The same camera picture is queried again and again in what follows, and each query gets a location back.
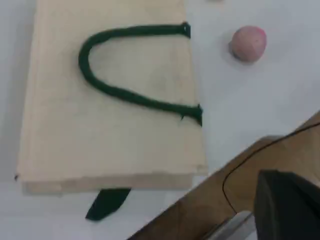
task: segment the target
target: black object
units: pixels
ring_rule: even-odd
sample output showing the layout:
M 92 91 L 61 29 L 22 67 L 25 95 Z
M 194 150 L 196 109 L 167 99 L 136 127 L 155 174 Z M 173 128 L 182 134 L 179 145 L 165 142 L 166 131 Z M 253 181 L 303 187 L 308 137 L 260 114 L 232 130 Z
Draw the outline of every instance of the black object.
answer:
M 85 218 L 94 222 L 104 219 L 121 207 L 129 193 L 129 188 L 101 190 Z
M 254 217 L 259 240 L 319 240 L 320 189 L 294 173 L 262 170 Z

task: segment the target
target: white surface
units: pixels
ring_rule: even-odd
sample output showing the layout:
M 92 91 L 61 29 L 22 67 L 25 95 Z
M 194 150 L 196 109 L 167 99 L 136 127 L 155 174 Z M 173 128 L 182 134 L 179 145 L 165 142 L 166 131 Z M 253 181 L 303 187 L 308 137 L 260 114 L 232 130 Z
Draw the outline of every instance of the white surface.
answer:
M 185 192 L 134 190 L 117 213 L 92 224 L 84 216 L 95 193 L 23 196 L 13 181 L 34 5 L 3 0 L 0 8 L 0 237 L 123 240 Z M 288 133 L 319 110 L 319 7 L 314 0 L 186 1 L 210 173 L 258 138 Z M 258 25 L 268 37 L 253 66 L 227 51 L 243 25 Z

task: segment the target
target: pink ball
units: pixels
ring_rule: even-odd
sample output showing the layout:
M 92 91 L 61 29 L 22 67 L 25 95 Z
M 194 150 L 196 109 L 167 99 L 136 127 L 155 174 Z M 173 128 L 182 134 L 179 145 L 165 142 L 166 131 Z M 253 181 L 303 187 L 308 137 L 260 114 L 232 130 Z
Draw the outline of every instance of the pink ball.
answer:
M 257 26 L 244 26 L 232 37 L 231 50 L 244 62 L 253 63 L 264 54 L 267 45 L 267 35 Z

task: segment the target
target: dark green cord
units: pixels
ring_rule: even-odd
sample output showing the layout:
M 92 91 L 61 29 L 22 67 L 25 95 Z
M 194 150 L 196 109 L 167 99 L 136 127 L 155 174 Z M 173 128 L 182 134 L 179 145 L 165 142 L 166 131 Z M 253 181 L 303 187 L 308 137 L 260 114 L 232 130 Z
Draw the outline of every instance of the dark green cord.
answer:
M 126 38 L 126 37 L 143 37 L 143 36 L 163 36 L 163 35 L 183 35 L 190 38 L 190 25 L 184 22 L 179 25 L 146 25 L 146 26 L 132 26 L 127 28 L 110 29 L 99 32 L 85 41 L 83 44 L 79 57 L 79 68 L 85 80 L 99 91 L 118 98 L 122 101 L 132 104 L 144 106 L 150 109 L 162 110 L 171 113 L 177 113 L 183 117 L 187 116 L 193 118 L 197 123 L 202 125 L 202 109 L 200 105 L 187 106 L 182 104 L 173 104 L 163 101 L 154 100 L 129 91 L 120 87 L 110 86 L 103 81 L 97 79 L 90 68 L 89 54 L 91 49 L 99 44 L 102 44 L 112 38 Z

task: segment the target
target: wooden board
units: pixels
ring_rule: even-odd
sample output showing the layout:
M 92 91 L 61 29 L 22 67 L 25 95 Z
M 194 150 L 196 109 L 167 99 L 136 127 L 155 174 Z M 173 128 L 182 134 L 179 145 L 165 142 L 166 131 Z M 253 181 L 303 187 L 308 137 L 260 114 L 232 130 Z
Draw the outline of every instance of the wooden board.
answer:
M 300 128 L 318 122 L 320 112 Z M 254 143 L 130 239 L 202 239 L 206 233 L 234 215 L 222 191 L 225 176 L 253 151 L 277 138 L 279 136 L 268 136 Z M 262 169 L 294 172 L 320 185 L 320 126 L 262 150 L 230 175 L 225 191 L 237 212 L 253 210 L 257 176 Z

